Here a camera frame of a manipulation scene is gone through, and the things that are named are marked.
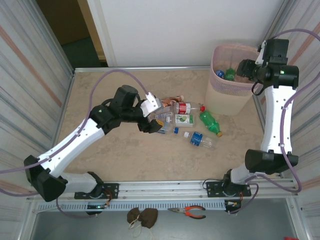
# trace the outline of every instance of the gray floor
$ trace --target gray floor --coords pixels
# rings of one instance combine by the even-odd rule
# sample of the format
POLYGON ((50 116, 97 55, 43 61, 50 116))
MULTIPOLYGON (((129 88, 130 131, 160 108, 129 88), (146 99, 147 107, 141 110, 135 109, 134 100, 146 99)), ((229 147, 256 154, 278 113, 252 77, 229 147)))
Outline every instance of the gray floor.
MULTIPOLYGON (((238 216, 224 211, 205 211, 206 218, 159 211, 151 228, 156 240, 283 240, 296 237, 285 199, 257 199, 238 216)), ((103 212, 98 218, 71 219, 59 212, 37 216, 31 240, 132 240, 127 212, 103 212)), ((151 239, 143 228, 136 238, 151 239)))

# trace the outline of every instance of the beige tabletop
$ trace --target beige tabletop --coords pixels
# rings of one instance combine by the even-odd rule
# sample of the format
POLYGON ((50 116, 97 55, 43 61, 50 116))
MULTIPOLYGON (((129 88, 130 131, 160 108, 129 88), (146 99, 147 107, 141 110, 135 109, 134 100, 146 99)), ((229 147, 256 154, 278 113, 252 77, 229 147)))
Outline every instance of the beige tabletop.
MULTIPOLYGON (((209 71, 132 71, 146 89, 159 98, 184 95, 187 102, 203 103, 209 71)), ((67 105, 59 140, 65 138, 84 119, 89 93, 103 72, 77 73, 67 105)), ((143 90, 123 73, 108 75, 93 96, 93 106, 112 98, 118 87, 130 85, 143 90)), ((263 131, 255 104, 250 99, 236 116, 213 114, 223 136, 209 132, 197 116, 197 131, 216 140, 216 149, 191 145, 181 135, 143 133, 135 123, 122 123, 105 137, 85 149, 66 169, 69 173, 93 171, 104 181, 166 181, 222 178, 227 170, 244 162, 247 149, 259 149, 263 131)))

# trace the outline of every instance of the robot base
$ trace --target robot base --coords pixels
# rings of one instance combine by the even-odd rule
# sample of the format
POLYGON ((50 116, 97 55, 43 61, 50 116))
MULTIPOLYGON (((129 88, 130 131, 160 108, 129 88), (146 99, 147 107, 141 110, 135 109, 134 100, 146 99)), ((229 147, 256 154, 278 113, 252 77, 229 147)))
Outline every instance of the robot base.
POLYGON ((206 182, 206 189, 208 198, 240 197, 240 193, 243 197, 251 196, 249 185, 231 182, 231 169, 223 176, 223 181, 206 182))
POLYGON ((112 199, 118 198, 119 193, 119 183, 107 183, 104 182, 102 185, 101 194, 97 197, 92 197, 92 194, 85 192, 75 192, 74 199, 108 199, 106 192, 104 190, 109 190, 112 194, 112 199))

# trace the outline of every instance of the trash bin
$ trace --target trash bin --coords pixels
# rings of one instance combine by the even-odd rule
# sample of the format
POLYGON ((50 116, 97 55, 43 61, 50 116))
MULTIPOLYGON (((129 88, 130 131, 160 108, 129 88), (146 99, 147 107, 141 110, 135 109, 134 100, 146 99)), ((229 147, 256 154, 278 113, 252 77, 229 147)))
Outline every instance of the trash bin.
POLYGON ((259 53, 253 46, 242 44, 222 44, 215 48, 208 86, 205 95, 205 108, 212 113, 234 116, 246 105, 252 97, 251 91, 254 82, 247 77, 235 76, 234 81, 222 79, 216 75, 221 70, 237 70, 239 63, 244 59, 256 60, 259 53))

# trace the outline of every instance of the blue bottle cap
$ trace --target blue bottle cap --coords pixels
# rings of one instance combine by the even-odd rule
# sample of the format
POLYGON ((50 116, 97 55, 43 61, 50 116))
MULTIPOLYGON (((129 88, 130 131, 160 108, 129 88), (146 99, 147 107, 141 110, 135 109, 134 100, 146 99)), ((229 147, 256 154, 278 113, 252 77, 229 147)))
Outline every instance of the blue bottle cap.
POLYGON ((224 71, 222 71, 222 70, 217 70, 217 71, 215 71, 215 74, 219 77, 219 78, 224 78, 224 76, 225 76, 225 73, 224 73, 224 71))

